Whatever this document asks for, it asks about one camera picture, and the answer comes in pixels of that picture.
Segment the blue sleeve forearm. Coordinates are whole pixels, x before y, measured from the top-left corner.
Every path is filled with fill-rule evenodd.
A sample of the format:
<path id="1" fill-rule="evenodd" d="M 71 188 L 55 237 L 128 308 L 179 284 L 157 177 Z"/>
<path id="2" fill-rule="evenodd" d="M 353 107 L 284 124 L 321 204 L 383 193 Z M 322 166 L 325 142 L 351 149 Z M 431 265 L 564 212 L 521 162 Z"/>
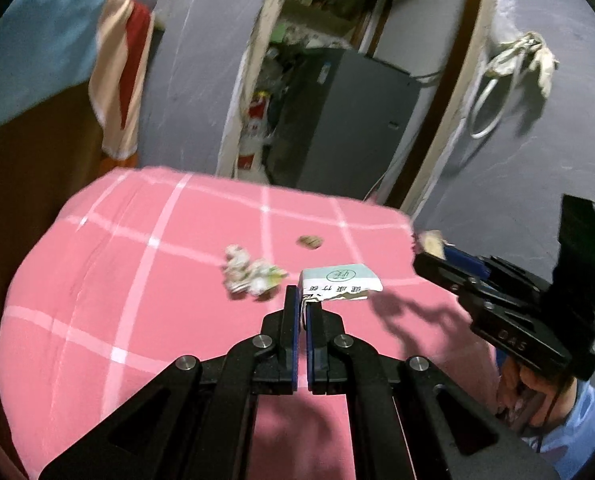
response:
<path id="1" fill-rule="evenodd" d="M 562 425 L 545 434 L 540 454 L 561 479 L 572 479 L 595 452 L 595 388 L 578 382 L 576 401 Z"/>

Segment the person's right hand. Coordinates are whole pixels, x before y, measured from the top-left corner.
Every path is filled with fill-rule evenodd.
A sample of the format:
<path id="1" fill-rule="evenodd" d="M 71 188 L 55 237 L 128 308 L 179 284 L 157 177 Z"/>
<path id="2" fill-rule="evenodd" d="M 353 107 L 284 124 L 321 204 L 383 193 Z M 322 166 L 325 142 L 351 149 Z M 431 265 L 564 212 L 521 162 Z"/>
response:
<path id="1" fill-rule="evenodd" d="M 576 401 L 577 379 L 548 379 L 508 356 L 500 369 L 498 415 L 512 429 L 548 432 L 567 420 Z"/>

